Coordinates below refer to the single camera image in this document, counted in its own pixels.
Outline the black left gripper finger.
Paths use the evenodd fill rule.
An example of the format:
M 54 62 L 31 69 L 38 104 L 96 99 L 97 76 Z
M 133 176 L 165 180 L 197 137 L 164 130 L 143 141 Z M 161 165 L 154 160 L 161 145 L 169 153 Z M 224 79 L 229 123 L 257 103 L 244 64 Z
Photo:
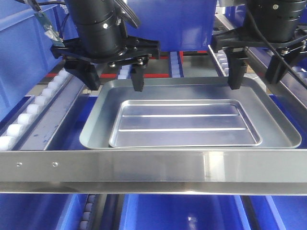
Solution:
M 80 79 L 90 90 L 97 91 L 100 87 L 100 75 L 105 63 L 94 64 L 84 60 L 66 59 L 64 69 Z
M 142 92 L 144 86 L 144 72 L 148 65 L 149 58 L 147 56 L 140 57 L 138 63 L 133 64 L 130 71 L 130 78 L 134 91 Z

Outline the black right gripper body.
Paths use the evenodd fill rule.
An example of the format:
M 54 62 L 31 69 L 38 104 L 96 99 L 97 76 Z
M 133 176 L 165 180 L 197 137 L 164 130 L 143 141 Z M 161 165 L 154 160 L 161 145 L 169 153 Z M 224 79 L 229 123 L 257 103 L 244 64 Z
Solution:
M 271 42 L 274 48 L 286 48 L 294 44 L 300 43 L 307 38 L 307 27 L 298 26 L 293 37 L 286 42 Z M 244 27 L 238 27 L 226 32 L 214 34 L 211 39 L 211 48 L 214 53 L 225 48 L 241 48 L 241 47 L 267 47 L 265 43 L 257 36 L 251 35 Z

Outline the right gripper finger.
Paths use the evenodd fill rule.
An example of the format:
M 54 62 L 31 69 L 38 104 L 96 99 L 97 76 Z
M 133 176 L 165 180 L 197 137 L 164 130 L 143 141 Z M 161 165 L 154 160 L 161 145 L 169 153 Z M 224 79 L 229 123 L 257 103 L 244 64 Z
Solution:
M 273 55 L 267 68 L 265 78 L 269 84 L 277 84 L 286 73 L 293 72 L 293 76 L 299 79 L 297 74 L 294 74 L 293 67 L 301 60 L 307 57 L 306 51 L 292 51 L 280 56 Z
M 241 87 L 244 74 L 247 71 L 246 60 L 248 57 L 243 49 L 228 48 L 225 53 L 229 68 L 227 83 L 232 90 L 237 90 Z

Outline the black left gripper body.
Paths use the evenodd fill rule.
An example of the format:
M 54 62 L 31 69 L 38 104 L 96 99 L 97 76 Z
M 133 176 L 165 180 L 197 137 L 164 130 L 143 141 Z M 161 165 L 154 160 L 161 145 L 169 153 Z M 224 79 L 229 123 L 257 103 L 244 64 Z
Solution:
M 112 63 L 124 61 L 126 59 L 146 57 L 151 55 L 153 58 L 158 59 L 160 57 L 160 42 L 154 40 L 143 39 L 134 36 L 128 36 L 125 39 L 126 44 L 124 49 L 116 52 L 112 55 L 104 56 L 91 56 L 86 53 L 85 49 L 81 44 L 80 38 L 73 38 L 64 40 L 64 47 L 52 46 L 51 53 L 55 58 L 61 56 L 67 56 L 74 59 L 79 59 L 95 64 L 100 63 Z

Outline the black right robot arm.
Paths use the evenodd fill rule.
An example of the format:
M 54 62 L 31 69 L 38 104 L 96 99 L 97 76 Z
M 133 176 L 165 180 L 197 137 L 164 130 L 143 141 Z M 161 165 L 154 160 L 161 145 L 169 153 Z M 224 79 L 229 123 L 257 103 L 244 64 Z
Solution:
M 78 37 L 65 40 L 63 48 L 53 51 L 55 56 L 69 58 L 65 69 L 91 90 L 97 90 L 95 64 L 130 64 L 134 90 L 142 91 L 144 69 L 150 57 L 160 57 L 160 43 L 127 34 L 127 23 L 135 28 L 141 23 L 134 11 L 121 0 L 68 0 L 66 6 Z M 213 36 L 213 50 L 226 51 L 231 89 L 239 89 L 242 84 L 246 55 L 241 48 L 245 46 L 269 48 L 273 58 L 266 79 L 275 84 L 283 78 L 293 58 L 282 56 L 281 49 L 303 42 L 304 37 L 297 36 L 297 32 L 305 6 L 304 0 L 247 0 L 244 24 Z

